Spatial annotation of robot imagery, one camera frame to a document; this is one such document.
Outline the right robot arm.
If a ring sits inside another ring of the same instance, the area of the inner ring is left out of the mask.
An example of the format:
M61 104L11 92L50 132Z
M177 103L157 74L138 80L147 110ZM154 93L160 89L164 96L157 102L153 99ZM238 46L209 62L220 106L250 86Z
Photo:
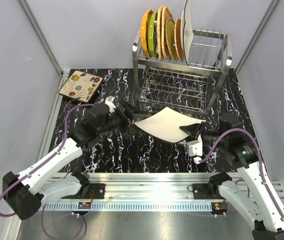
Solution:
M209 195L229 202L250 225L254 239L284 240L284 204L267 174L257 142L243 129L239 118L230 113L222 115L218 130L206 130L204 121L179 128L191 139L187 142L187 154L195 157L196 163L207 161L211 155L200 156L198 143L211 145L212 151L219 148L254 199L242 193L226 172L209 178Z

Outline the floral square ceramic plate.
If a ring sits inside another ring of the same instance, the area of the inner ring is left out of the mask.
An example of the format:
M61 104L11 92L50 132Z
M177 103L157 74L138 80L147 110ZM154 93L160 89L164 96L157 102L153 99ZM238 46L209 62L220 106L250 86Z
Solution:
M103 77L76 70L62 85L58 94L82 103L89 103L102 83Z

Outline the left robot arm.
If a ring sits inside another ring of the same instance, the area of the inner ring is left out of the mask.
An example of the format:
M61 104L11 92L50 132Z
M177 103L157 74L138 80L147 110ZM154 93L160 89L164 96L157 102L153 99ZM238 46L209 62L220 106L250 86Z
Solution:
M9 171L3 176L0 201L4 200L12 209L9 217L18 216L20 220L26 220L51 200L67 196L87 197L90 181L85 173L74 172L53 184L48 180L96 145L102 135L119 130L131 136L138 131L135 123L150 117L149 112L122 99L115 106L112 97L101 103L86 103L85 107L88 108L86 116L72 131L68 129L68 119L76 107L66 114L64 135L56 148L25 170L17 174Z

